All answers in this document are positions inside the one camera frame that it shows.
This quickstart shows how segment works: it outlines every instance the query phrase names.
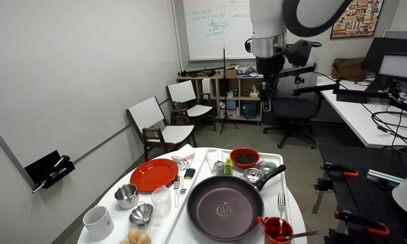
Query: chair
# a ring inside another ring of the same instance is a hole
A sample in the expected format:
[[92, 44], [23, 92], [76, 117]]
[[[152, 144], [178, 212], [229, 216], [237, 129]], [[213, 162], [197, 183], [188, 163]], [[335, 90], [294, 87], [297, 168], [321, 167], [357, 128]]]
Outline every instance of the chair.
[[[324, 90], [336, 90], [338, 86], [321, 86], [321, 87], [306, 87], [294, 90], [293, 96], [290, 98], [272, 98], [271, 99], [271, 111], [275, 117], [278, 126], [264, 128], [263, 134], [267, 134], [268, 130], [285, 130], [283, 139], [278, 148], [283, 148], [283, 143], [290, 136], [297, 136], [300, 140], [309, 144], [312, 149], [316, 148], [316, 141], [306, 134], [302, 134], [301, 130], [306, 129], [309, 133], [313, 132], [310, 121], [317, 115], [323, 96], [320, 91]], [[298, 98], [301, 94], [313, 92], [317, 99], [310, 101], [305, 98]]]
[[172, 121], [183, 124], [210, 121], [216, 132], [216, 110], [210, 105], [210, 95], [203, 94], [197, 99], [191, 80], [167, 86], [172, 103]]
[[197, 147], [192, 134], [194, 126], [168, 125], [154, 96], [127, 109], [127, 114], [144, 144], [145, 160], [148, 160], [148, 152], [154, 147], [161, 147], [164, 152], [173, 151], [186, 141]]

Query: frying pan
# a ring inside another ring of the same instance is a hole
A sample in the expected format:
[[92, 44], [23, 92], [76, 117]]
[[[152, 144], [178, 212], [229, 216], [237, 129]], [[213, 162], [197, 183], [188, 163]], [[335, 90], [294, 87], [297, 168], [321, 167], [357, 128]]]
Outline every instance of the frying pan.
[[268, 179], [285, 171], [285, 166], [270, 171], [251, 185], [235, 176], [213, 176], [198, 183], [188, 198], [187, 213], [198, 232], [216, 242], [244, 239], [263, 214], [258, 191]]

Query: white mug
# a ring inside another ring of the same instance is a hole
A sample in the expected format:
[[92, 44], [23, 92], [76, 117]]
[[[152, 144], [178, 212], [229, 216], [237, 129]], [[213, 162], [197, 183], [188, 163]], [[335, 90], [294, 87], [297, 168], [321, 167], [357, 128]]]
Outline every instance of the white mug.
[[114, 228], [111, 217], [104, 206], [95, 206], [83, 217], [83, 224], [95, 240], [106, 239]]

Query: red bowl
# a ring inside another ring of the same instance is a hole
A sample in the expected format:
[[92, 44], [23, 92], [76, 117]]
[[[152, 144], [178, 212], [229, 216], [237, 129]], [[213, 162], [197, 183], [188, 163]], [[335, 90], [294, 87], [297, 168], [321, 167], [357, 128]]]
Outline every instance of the red bowl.
[[239, 168], [251, 168], [258, 164], [259, 153], [249, 148], [237, 148], [230, 152], [232, 163]]

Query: poster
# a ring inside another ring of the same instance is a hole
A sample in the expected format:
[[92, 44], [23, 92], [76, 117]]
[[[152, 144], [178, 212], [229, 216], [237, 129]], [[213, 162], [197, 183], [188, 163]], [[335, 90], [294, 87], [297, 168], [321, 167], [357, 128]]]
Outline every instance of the poster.
[[332, 26], [331, 40], [373, 37], [384, 0], [353, 0]]

